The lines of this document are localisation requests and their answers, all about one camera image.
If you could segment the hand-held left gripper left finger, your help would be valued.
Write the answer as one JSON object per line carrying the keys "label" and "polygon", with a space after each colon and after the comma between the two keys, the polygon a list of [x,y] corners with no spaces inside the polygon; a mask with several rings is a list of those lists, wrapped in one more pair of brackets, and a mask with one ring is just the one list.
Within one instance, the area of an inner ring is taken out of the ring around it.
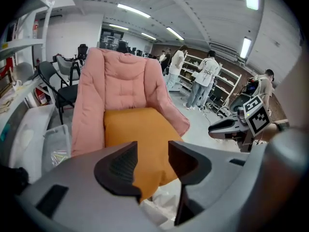
{"label": "hand-held left gripper left finger", "polygon": [[131,142],[67,159],[17,202],[44,232],[156,232],[133,185],[137,149]]}

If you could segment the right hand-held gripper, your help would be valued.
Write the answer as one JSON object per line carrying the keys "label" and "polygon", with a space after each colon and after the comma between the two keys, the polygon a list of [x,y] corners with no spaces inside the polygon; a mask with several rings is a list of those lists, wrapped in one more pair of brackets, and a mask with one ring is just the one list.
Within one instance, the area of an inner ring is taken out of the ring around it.
{"label": "right hand-held gripper", "polygon": [[240,94],[232,102],[232,114],[237,119],[224,118],[208,128],[214,139],[234,139],[241,152],[250,152],[256,137],[272,123],[260,96],[249,97]]}

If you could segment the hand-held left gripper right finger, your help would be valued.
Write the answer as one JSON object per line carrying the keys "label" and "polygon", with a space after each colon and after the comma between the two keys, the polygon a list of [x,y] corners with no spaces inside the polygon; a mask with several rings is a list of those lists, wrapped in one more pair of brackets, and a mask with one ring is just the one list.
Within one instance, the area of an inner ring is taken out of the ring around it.
{"label": "hand-held left gripper right finger", "polygon": [[252,194],[263,148],[251,153],[169,142],[169,163],[181,182],[177,227],[251,227]]}

